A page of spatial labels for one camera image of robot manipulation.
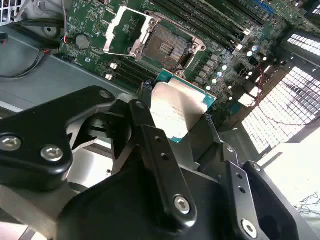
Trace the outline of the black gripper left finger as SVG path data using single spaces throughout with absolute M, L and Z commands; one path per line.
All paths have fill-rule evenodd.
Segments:
M 151 196 L 174 232 L 191 228 L 197 207 L 163 130 L 140 100 L 125 103 L 89 86 L 0 122 L 2 184 L 47 191 L 59 187 L 73 151 L 102 133 L 112 139 L 116 163 L 142 165 Z

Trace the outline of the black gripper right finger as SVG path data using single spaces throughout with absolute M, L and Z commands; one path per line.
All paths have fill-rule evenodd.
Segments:
M 313 230 L 262 167 L 241 164 L 236 150 L 221 140 L 211 115 L 192 128 L 198 171 L 221 187 L 231 235 L 236 240 L 311 240 Z

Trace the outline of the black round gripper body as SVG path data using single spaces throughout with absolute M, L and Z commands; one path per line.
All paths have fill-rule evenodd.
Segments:
M 197 207 L 193 227 L 176 232 L 152 198 L 145 169 L 137 164 L 74 197 L 58 219 L 58 240 L 232 240 L 218 182 L 182 166 Z

